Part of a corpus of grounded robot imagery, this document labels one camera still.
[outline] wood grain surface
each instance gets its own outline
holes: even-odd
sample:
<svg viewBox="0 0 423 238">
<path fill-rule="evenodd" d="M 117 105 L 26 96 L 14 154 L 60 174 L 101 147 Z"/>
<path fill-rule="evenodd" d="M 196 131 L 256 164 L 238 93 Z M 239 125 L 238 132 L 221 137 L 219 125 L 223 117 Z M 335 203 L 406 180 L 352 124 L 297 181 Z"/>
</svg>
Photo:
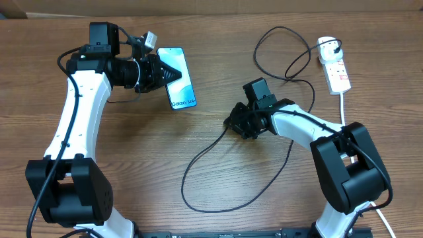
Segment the wood grain surface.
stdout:
<svg viewBox="0 0 423 238">
<path fill-rule="evenodd" d="M 275 183 L 242 210 L 199 214 L 180 196 L 191 158 L 219 136 L 235 104 L 247 101 L 242 86 L 264 77 L 252 60 L 255 44 L 268 29 L 282 25 L 298 31 L 310 45 L 321 36 L 342 39 L 352 83 L 345 95 L 346 121 L 367 127 L 395 192 L 383 213 L 397 237 L 422 236 L 423 14 L 396 12 L 1 20 L 0 237 L 24 237 L 34 203 L 24 170 L 28 160 L 42 158 L 65 102 L 67 83 L 56 59 L 89 41 L 89 22 L 94 20 L 113 22 L 135 35 L 150 30 L 159 36 L 158 47 L 183 47 L 197 96 L 196 107 L 179 111 L 170 109 L 164 88 L 143 95 L 140 102 L 104 108 L 98 165 L 112 183 L 115 207 L 142 231 L 309 227 L 320 216 L 326 200 L 312 156 L 298 144 Z M 263 43 L 258 60 L 283 75 L 304 50 L 293 34 L 276 31 Z M 278 99 L 309 107 L 308 85 L 265 78 Z M 339 98 L 329 95 L 316 52 L 298 79 L 316 88 L 312 113 L 339 122 Z M 131 90 L 115 88 L 110 100 L 134 96 Z M 282 166 L 288 145 L 289 139 L 270 133 L 242 140 L 228 132 L 188 174 L 187 200 L 202 209 L 231 208 L 250 200 Z M 377 202 L 386 197 L 385 192 Z M 371 227 L 375 237 L 389 235 L 375 212 L 360 218 L 357 227 Z M 59 237 L 68 231 L 47 224 L 37 213 L 33 237 Z"/>
</svg>

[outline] samsung galaxy phone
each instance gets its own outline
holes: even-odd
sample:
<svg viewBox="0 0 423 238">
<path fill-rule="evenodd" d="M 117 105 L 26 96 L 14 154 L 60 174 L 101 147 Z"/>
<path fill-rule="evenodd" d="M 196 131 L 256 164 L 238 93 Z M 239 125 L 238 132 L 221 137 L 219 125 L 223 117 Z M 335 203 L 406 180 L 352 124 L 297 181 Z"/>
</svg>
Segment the samsung galaxy phone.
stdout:
<svg viewBox="0 0 423 238">
<path fill-rule="evenodd" d="M 161 61 L 182 73 L 180 79 L 166 85 L 172 109 L 196 106 L 197 100 L 185 61 L 184 50 L 181 47 L 159 48 L 157 49 L 157 55 L 160 56 Z"/>
</svg>

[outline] robotic arm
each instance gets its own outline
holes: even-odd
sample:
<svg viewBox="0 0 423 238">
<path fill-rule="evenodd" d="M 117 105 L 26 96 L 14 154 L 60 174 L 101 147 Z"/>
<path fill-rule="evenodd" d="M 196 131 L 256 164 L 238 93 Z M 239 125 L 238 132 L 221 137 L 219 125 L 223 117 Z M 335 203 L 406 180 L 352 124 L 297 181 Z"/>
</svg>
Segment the robotic arm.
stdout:
<svg viewBox="0 0 423 238">
<path fill-rule="evenodd" d="M 47 181 L 47 189 L 40 197 L 43 218 L 63 227 L 94 229 L 103 237 L 132 238 L 138 236 L 137 226 L 113 208 L 112 187 L 96 165 L 95 145 L 101 114 L 113 87 L 148 93 L 181 78 L 182 74 L 159 56 L 148 54 L 157 39 L 151 32 L 140 38 L 126 34 L 128 40 L 121 43 L 132 46 L 130 58 L 134 60 L 117 58 L 118 30 L 126 34 L 109 22 L 90 23 L 90 44 L 72 54 L 66 64 L 80 95 L 69 140 L 63 144 L 75 104 L 75 88 L 68 78 L 67 98 L 57 132 L 43 160 L 29 161 L 25 175 L 37 198 L 61 147 L 67 146 L 53 179 Z M 72 177 L 73 184 L 59 183 L 66 176 Z"/>
<path fill-rule="evenodd" d="M 277 101 L 263 78 L 244 85 L 243 89 L 249 103 L 244 105 L 238 102 L 224 124 L 243 139 L 255 139 L 262 132 L 270 131 L 310 150 L 320 186 L 328 200 L 322 216 L 313 224 L 310 233 L 324 238 L 344 237 L 356 213 L 378 199 L 387 185 L 381 173 L 363 155 L 337 135 L 296 114 L 306 115 L 349 138 L 373 159 L 389 181 L 386 168 L 366 128 L 357 122 L 342 127 L 341 124 L 326 122 L 304 112 L 291 100 Z M 345 167 L 341 158 L 355 155 L 358 161 Z"/>
</svg>

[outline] black bracket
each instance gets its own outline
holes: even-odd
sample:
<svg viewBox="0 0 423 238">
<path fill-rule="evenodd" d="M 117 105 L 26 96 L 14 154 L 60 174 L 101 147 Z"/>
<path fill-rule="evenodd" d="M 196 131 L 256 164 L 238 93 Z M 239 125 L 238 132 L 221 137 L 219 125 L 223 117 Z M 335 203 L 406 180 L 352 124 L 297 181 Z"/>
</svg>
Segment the black bracket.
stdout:
<svg viewBox="0 0 423 238">
<path fill-rule="evenodd" d="M 50 156 L 28 162 L 25 176 L 35 198 L 54 162 Z M 59 183 L 66 173 L 71 173 L 73 183 Z M 112 185 L 93 159 L 84 158 L 81 154 L 59 162 L 54 178 L 40 201 L 44 220 L 63 227 L 83 223 L 102 225 L 110 217 L 112 207 Z"/>
<path fill-rule="evenodd" d="M 358 122 L 343 127 L 342 134 L 367 153 L 390 181 L 369 132 Z M 387 189 L 381 174 L 364 156 L 347 146 L 336 135 L 310 143 L 323 194 L 338 212 L 349 214 L 355 207 L 379 198 Z M 357 155 L 358 161 L 345 167 L 340 155 Z"/>
<path fill-rule="evenodd" d="M 294 102 L 289 99 L 276 100 L 276 96 L 270 93 L 267 82 L 263 78 L 247 83 L 243 89 L 249 100 L 248 104 L 238 102 L 223 123 L 240 134 L 243 139 L 256 139 L 258 135 L 266 131 L 276 135 L 271 123 L 271 115 L 274 112 L 251 112 L 259 109 L 281 108 Z"/>
</svg>

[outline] power strip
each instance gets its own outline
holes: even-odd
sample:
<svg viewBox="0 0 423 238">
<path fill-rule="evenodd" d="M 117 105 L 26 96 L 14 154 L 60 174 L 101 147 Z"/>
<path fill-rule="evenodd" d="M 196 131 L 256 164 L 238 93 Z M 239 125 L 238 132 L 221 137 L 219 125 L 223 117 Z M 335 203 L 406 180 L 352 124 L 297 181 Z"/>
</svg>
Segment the power strip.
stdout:
<svg viewBox="0 0 423 238">
<path fill-rule="evenodd" d="M 327 40 L 334 40 L 331 36 L 320 37 L 317 43 L 323 43 Z M 342 59 L 344 53 L 340 50 L 334 53 L 338 47 L 338 42 L 328 42 L 320 45 L 317 49 L 319 51 L 319 60 L 322 63 L 323 71 L 325 73 L 326 82 L 328 83 L 329 91 L 332 95 L 339 95 L 351 89 L 350 80 L 346 72 L 344 60 Z"/>
</svg>

